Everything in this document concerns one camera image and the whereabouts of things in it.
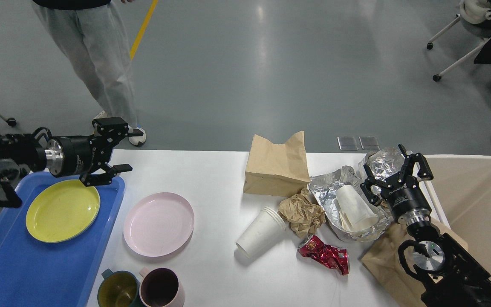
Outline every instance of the plate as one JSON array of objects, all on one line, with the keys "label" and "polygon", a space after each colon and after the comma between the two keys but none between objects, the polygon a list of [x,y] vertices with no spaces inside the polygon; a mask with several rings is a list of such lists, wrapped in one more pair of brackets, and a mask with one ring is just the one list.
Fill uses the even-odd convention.
[{"label": "plate", "polygon": [[96,219],[100,195],[95,187],[66,180],[35,197],[26,214],[26,228],[35,239],[58,243],[73,239]]},{"label": "plate", "polygon": [[173,193],[152,194],[140,200],[124,221],[124,239],[147,257],[179,249],[193,233],[194,212],[189,202]]}]

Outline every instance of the pink mug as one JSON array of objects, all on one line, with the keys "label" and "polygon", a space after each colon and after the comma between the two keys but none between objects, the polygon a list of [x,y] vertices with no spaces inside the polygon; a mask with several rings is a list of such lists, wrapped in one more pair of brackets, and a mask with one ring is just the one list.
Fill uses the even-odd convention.
[{"label": "pink mug", "polygon": [[140,274],[140,299],[147,307],[183,307],[185,291],[172,270],[143,268]]}]

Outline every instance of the yellow plate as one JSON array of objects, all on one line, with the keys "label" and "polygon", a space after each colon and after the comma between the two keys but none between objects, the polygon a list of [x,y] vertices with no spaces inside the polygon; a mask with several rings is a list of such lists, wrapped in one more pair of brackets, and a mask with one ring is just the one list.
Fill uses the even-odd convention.
[{"label": "yellow plate", "polygon": [[61,181],[35,197],[26,214],[26,228],[39,241],[66,241],[86,230],[99,209],[95,187],[85,187],[79,180]]}]

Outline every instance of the white table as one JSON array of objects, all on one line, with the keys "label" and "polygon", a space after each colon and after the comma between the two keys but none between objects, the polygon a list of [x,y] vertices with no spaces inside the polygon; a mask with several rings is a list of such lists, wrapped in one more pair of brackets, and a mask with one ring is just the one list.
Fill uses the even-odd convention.
[{"label": "white table", "polygon": [[[356,168],[361,153],[308,153],[310,176],[335,171],[343,165]],[[126,188],[120,212],[88,301],[97,303],[101,272],[128,270],[138,280],[144,267],[171,268],[185,289],[186,307],[264,306],[397,306],[361,264],[371,243],[344,243],[326,224],[317,235],[323,242],[349,253],[348,276],[325,268],[297,253],[302,241],[288,230],[263,255],[248,259],[235,241],[264,206],[276,209],[284,197],[244,194],[247,152],[115,150],[112,165],[129,163],[122,173]],[[189,242],[163,257],[144,257],[129,249],[123,225],[129,210],[142,198],[173,192],[187,199],[195,213]]]}]

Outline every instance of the black shirt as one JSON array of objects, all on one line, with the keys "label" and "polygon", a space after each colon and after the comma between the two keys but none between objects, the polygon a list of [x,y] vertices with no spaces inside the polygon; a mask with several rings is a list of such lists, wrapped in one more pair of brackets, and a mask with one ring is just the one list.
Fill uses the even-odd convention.
[{"label": "black shirt", "polygon": [[33,2],[49,9],[83,10],[107,5],[111,0],[33,0]]}]

